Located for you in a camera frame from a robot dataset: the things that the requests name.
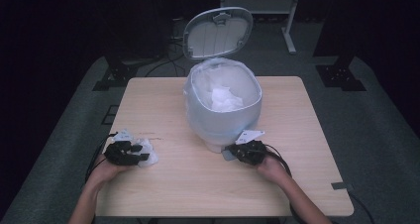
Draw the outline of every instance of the cable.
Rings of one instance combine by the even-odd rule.
[[[182,57],[183,57],[183,55],[180,55],[179,57],[177,57],[177,58],[175,58],[175,59],[172,59],[172,60],[169,60],[169,61],[165,61],[165,62],[163,62],[163,63],[160,63],[160,64],[156,65],[155,67],[153,67],[151,70],[149,70],[149,71],[146,73],[145,77],[149,76],[149,74],[151,74],[151,73],[152,73],[155,69],[157,69],[157,68],[161,67],[162,65],[165,65],[165,64],[170,63],[170,62],[174,62],[174,61],[176,61],[176,60],[178,60],[178,59],[180,59],[180,58],[182,58]]]
[[[354,194],[352,194],[350,192],[348,192],[348,194],[352,199],[354,199],[364,209],[364,211],[366,212],[366,214],[368,216],[368,219],[370,219],[370,223],[374,224],[373,217],[371,216],[370,212],[368,211],[368,208],[358,198],[356,198]]]
[[[92,156],[92,158],[90,159],[90,164],[89,164],[89,167],[87,168],[87,170],[86,170],[86,174],[85,174],[85,177],[84,177],[84,181],[86,182],[88,179],[89,179],[89,177],[90,177],[90,174],[92,173],[92,171],[100,164],[100,163],[102,163],[103,161],[101,161],[98,165],[95,165],[95,161],[96,161],[96,158],[98,157],[98,155],[99,155],[99,153],[101,152],[101,151],[103,151],[103,147],[105,146],[105,143],[106,143],[106,140],[108,140],[108,138],[110,138],[110,137],[114,137],[115,135],[117,135],[117,133],[115,133],[115,134],[109,134],[109,135],[107,135],[105,138],[103,138],[102,140],[101,140],[101,142],[99,143],[99,146],[96,148],[96,150],[95,150],[95,152],[93,153],[93,156]]]

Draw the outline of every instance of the gray mat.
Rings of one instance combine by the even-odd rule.
[[[242,61],[256,75],[296,75],[302,78],[325,133],[339,171],[352,193],[368,208],[376,223],[420,223],[420,142],[378,84],[374,73],[358,58],[351,71],[367,91],[343,92],[326,88],[315,65],[335,57],[312,57],[321,24],[295,23],[291,37],[297,55],[287,52],[281,24],[256,24],[245,47],[228,58]],[[181,50],[170,47],[170,57]],[[196,64],[186,58],[176,62],[185,75]],[[159,62],[143,66],[144,76]],[[183,70],[167,63],[150,76],[178,76]],[[76,203],[91,156],[111,126],[101,125],[110,105],[119,104],[124,87],[92,91],[107,63],[92,64],[58,121],[31,173],[2,223],[65,223]],[[355,203],[350,217],[333,217],[339,223],[369,223]],[[280,219],[294,223],[291,218]],[[207,223],[208,219],[162,219],[160,223]],[[263,219],[247,219],[262,223]],[[97,223],[139,223],[133,218],[97,218]],[[244,219],[218,219],[216,223],[245,223]]]

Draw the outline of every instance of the white lid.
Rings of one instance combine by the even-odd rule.
[[[252,14],[239,7],[206,11],[185,27],[183,52],[191,59],[233,54],[247,42],[253,28]]]

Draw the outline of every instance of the white shelf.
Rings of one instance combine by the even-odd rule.
[[[289,14],[293,0],[225,0],[222,7],[241,7],[252,14]]]
[[[290,37],[290,28],[293,22],[298,0],[220,0],[220,7],[241,7],[252,14],[286,14],[287,26],[281,28],[287,49],[290,54],[296,54],[293,40]]]

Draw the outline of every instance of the metal stand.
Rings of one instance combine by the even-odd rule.
[[[319,75],[326,87],[341,87],[343,91],[366,91],[360,80],[355,79],[349,70],[355,54],[345,52],[339,55],[332,65],[316,65]]]
[[[97,81],[93,91],[107,91],[110,87],[125,87],[130,78],[135,77],[137,69],[132,69],[123,64],[116,55],[105,56],[108,69],[102,80]]]
[[[287,14],[287,25],[282,27],[284,40],[290,54],[296,54],[290,28],[296,12],[298,0],[220,0],[220,7],[242,7],[252,14]]]

